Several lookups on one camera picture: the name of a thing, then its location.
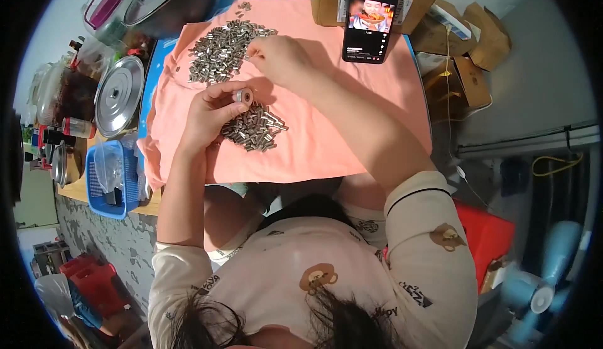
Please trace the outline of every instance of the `seasoning bottle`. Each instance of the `seasoning bottle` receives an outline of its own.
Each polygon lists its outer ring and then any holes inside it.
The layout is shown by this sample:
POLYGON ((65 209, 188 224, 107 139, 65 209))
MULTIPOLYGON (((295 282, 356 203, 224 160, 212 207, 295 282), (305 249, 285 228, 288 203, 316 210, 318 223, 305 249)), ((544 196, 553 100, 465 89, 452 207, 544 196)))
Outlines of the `seasoning bottle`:
POLYGON ((96 134, 96 125, 90 121, 65 117, 63 119, 63 134, 74 135, 82 139, 93 139, 96 134))

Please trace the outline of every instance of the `pink container lid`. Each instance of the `pink container lid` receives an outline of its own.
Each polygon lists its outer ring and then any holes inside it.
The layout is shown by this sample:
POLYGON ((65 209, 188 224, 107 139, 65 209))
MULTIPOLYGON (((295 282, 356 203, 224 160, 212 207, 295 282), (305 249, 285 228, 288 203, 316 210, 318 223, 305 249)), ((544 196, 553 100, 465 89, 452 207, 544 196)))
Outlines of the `pink container lid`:
POLYGON ((90 16, 89 24, 92 28, 97 29, 102 26, 119 5, 119 2, 121 0, 102 0, 90 16))

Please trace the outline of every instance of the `pink cloth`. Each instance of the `pink cloth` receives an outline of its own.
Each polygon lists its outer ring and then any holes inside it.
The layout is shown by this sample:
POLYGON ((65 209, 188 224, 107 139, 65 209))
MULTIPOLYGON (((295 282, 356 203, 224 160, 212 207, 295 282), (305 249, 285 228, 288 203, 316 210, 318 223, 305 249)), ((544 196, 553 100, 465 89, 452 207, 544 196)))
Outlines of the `pink cloth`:
MULTIPOLYGON (((251 0, 250 20, 279 35, 297 38, 320 67, 350 91, 374 100, 399 118, 431 153, 431 132, 423 89, 404 38, 390 34, 389 51, 381 65, 346 63, 341 59, 343 28, 322 27, 312 20, 309 0, 251 0)), ((189 49, 208 30, 235 20, 237 2, 210 23, 183 28, 176 48, 165 58, 163 73, 147 117, 148 135, 138 140, 145 156, 145 174, 156 190, 168 180, 178 142, 185 128, 192 98, 205 84, 187 83, 189 49)), ((365 172, 335 127, 312 105, 286 89, 273 85, 250 62, 232 80, 248 81, 254 99, 270 105, 281 117, 287 132, 275 138, 277 147, 265 153, 246 152, 225 140, 218 150, 208 150, 206 183, 296 181, 331 178, 365 172)))

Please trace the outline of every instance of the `phone screen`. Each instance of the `phone screen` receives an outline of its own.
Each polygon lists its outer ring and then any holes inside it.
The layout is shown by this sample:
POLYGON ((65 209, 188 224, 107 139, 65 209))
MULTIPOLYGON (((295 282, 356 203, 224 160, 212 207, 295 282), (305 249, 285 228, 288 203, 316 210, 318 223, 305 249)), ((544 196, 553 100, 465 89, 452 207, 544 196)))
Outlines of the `phone screen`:
POLYGON ((347 0, 341 57, 350 63, 381 64, 398 0, 347 0))

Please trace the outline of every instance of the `cable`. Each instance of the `cable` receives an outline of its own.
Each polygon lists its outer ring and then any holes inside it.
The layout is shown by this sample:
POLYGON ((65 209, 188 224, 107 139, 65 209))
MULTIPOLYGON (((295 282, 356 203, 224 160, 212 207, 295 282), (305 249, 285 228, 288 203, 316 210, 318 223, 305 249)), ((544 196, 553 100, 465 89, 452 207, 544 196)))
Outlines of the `cable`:
MULTIPOLYGON (((448 62, 450 61, 450 30, 452 30, 452 25, 446 25, 446 73, 445 73, 445 75, 446 75, 446 87, 448 89, 448 94, 446 95, 446 104, 448 105, 448 155, 450 156, 450 160, 454 161, 454 157, 452 156, 452 152, 450 151, 450 148, 452 147, 452 118, 450 117, 450 81, 448 80, 448 76, 450 75, 450 72, 448 71, 448 62)), ((471 192, 473 192, 473 194, 475 194, 475 196, 479 199, 479 201, 481 201, 482 204, 484 204, 486 206, 486 208, 489 208, 490 206, 479 196, 479 194, 477 192, 475 192, 473 187, 471 187, 471 184, 469 184, 469 181, 467 180, 467 174, 461 168, 461 166, 456 165, 456 172, 458 173, 458 175, 461 178, 463 178, 465 183, 467 183, 467 186, 469 187, 469 189, 471 189, 471 192)))
POLYGON ((561 158, 549 157, 548 155, 546 155, 544 157, 538 157, 532 162, 532 175, 535 177, 547 177, 549 175, 553 175, 554 173, 565 171, 565 170, 577 165, 578 163, 580 163, 582 158, 584 158, 584 153, 579 153, 578 159, 573 160, 573 161, 569 161, 569 160, 565 160, 565 159, 561 159, 561 158), (566 166, 560 167, 553 171, 549 171, 549 172, 545 172, 545 173, 536 173, 534 171, 534 166, 536 166, 536 163, 541 159, 550 159, 550 160, 554 160, 557 162, 568 163, 568 164, 566 166))

